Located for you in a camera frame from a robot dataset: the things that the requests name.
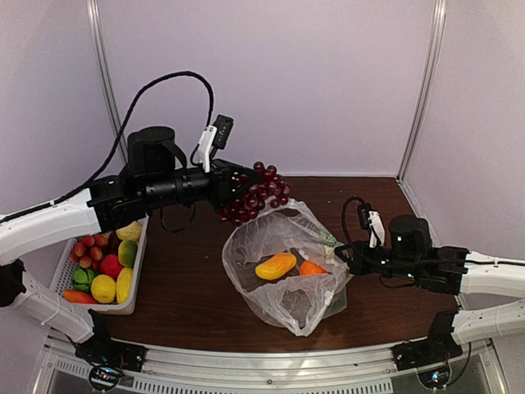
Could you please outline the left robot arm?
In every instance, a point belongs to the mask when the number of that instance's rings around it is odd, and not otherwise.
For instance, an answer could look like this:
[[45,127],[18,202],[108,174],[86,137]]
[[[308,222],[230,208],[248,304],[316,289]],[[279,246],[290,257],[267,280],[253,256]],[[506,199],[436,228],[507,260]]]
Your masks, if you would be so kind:
[[100,364],[118,356],[101,317],[74,306],[25,269],[21,257],[75,236],[115,231],[172,205],[208,201],[221,209],[240,199],[262,176],[249,167],[213,158],[228,130],[209,126],[189,167],[167,126],[151,126],[128,136],[128,163],[120,174],[89,181],[71,197],[1,219],[1,305],[17,307],[85,346]]

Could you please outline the pale fruit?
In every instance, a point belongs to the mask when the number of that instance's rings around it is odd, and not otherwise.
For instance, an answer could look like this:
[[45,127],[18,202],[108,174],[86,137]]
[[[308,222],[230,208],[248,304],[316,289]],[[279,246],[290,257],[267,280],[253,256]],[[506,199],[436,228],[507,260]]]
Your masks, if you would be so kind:
[[139,222],[131,224],[116,230],[116,236],[121,241],[138,242],[142,234],[142,225]]

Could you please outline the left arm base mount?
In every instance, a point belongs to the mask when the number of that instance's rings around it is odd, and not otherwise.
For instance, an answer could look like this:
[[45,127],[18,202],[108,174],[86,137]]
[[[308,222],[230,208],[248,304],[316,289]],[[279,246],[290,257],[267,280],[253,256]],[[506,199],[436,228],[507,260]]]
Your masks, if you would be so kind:
[[141,372],[146,348],[113,340],[104,317],[92,309],[88,313],[94,323],[92,336],[84,342],[74,342],[75,355],[91,364]]

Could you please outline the clear plastic bag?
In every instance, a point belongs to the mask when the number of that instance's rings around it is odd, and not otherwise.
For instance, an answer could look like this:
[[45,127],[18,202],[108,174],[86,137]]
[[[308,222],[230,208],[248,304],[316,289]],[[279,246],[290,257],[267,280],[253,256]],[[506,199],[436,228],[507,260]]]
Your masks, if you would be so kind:
[[291,199],[236,228],[221,258],[235,289],[264,323],[307,337],[347,306],[352,276],[336,257],[337,246],[306,203]]

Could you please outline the yellow green fruit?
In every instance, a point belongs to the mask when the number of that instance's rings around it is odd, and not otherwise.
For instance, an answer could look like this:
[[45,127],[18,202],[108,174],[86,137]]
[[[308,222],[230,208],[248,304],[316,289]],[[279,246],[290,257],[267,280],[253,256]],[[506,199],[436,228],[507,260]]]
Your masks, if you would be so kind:
[[135,241],[122,241],[119,244],[117,257],[119,263],[124,268],[133,268],[135,266],[138,244]]

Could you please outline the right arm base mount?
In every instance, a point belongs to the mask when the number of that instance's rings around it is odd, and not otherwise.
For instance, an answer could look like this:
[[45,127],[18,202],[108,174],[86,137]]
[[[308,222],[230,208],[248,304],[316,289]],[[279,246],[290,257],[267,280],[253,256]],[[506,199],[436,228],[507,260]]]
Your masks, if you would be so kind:
[[397,370],[417,369],[461,356],[463,347],[452,337],[452,323],[457,313],[458,310],[438,313],[425,338],[392,346],[390,350]]

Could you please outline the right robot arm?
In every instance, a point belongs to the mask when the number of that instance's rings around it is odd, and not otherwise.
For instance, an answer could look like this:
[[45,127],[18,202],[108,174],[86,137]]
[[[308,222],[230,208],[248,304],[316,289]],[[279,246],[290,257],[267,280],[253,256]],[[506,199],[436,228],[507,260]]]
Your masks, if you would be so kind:
[[336,256],[354,276],[377,274],[404,279],[408,285],[453,296],[489,294],[513,297],[506,305],[476,310],[452,310],[435,316],[421,356],[439,361],[451,348],[524,331],[524,262],[481,254],[462,247],[432,244],[427,220],[400,215],[388,226],[390,246],[377,241],[375,224],[369,241],[336,247]]

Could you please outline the dark purple grape bunch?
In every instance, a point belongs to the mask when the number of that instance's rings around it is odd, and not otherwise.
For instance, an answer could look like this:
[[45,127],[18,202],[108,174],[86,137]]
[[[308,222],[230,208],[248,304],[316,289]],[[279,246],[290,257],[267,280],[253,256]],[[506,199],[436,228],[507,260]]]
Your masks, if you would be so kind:
[[224,208],[216,211],[222,222],[240,226],[255,219],[266,207],[279,208],[289,202],[291,187],[276,166],[255,162],[253,169],[262,178],[257,185]]

